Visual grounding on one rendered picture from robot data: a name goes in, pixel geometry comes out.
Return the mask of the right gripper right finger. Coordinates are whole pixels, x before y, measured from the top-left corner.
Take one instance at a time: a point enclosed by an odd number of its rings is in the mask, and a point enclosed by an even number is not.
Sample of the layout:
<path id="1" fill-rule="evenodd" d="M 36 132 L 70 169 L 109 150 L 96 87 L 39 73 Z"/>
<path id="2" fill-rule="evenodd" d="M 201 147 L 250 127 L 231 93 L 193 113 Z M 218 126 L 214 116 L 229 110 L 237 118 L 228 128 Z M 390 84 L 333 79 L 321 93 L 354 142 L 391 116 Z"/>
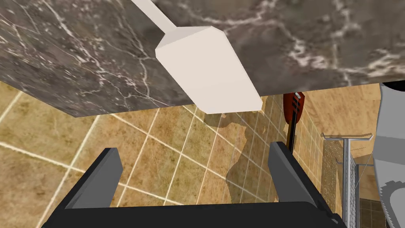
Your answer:
<path id="1" fill-rule="evenodd" d="M 270 144 L 268 168 L 278 201 L 317 203 L 316 187 L 283 142 Z"/>

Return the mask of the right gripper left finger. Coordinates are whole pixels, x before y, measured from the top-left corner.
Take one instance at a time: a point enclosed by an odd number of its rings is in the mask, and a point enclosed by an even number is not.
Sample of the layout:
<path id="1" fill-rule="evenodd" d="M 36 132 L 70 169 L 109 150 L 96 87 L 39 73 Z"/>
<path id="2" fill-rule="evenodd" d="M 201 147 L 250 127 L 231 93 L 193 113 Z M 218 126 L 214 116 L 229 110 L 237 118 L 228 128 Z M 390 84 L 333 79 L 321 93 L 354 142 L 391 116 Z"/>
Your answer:
<path id="1" fill-rule="evenodd" d="M 105 148 L 66 195 L 64 208 L 110 207 L 122 172 L 117 148 Z"/>

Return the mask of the grey metal rack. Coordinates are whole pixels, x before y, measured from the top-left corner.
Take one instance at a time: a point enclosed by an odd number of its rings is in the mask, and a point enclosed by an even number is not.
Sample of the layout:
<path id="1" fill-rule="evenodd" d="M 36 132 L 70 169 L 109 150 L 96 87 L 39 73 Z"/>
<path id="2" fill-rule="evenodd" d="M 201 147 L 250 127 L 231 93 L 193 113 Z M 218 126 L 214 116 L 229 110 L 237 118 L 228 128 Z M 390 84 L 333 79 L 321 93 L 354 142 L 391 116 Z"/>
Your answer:
<path id="1" fill-rule="evenodd" d="M 360 226 L 360 193 L 358 184 L 361 176 L 359 166 L 352 157 L 350 150 L 351 141 L 371 141 L 373 134 L 368 138 L 359 136 L 347 137 L 326 137 L 326 141 L 343 141 L 343 188 L 342 188 L 342 220 L 347 228 L 361 228 Z"/>

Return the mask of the red and black guitar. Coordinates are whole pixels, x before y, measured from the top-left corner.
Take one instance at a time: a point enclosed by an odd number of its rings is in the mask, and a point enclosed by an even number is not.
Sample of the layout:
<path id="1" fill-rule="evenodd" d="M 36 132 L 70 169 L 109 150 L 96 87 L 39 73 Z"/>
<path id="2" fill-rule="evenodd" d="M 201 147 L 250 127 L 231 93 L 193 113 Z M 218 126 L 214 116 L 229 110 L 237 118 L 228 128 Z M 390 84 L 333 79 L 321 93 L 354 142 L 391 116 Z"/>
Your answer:
<path id="1" fill-rule="evenodd" d="M 294 148 L 296 125 L 300 121 L 304 102 L 305 96 L 302 92 L 283 94 L 284 118 L 288 124 L 286 146 L 291 153 L 293 153 Z"/>

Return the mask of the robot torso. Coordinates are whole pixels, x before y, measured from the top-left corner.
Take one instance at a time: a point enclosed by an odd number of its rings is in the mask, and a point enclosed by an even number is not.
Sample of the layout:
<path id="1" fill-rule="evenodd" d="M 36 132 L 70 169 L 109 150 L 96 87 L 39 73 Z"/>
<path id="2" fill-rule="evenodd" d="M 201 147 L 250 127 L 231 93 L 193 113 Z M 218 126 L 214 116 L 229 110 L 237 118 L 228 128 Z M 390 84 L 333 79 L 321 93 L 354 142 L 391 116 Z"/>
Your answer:
<path id="1" fill-rule="evenodd" d="M 405 228 L 405 80 L 379 85 L 373 163 L 389 228 Z"/>

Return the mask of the marble table with white leg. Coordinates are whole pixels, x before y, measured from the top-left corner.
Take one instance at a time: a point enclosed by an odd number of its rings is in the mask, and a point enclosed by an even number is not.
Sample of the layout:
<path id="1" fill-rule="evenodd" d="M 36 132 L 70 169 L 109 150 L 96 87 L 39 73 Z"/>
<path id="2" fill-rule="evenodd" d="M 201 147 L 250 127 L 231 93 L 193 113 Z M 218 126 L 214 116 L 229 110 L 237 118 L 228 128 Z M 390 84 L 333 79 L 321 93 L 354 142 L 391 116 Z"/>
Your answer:
<path id="1" fill-rule="evenodd" d="M 152 0 L 228 37 L 260 96 L 405 79 L 405 0 Z M 131 0 L 0 0 L 0 81 L 71 116 L 191 104 Z"/>

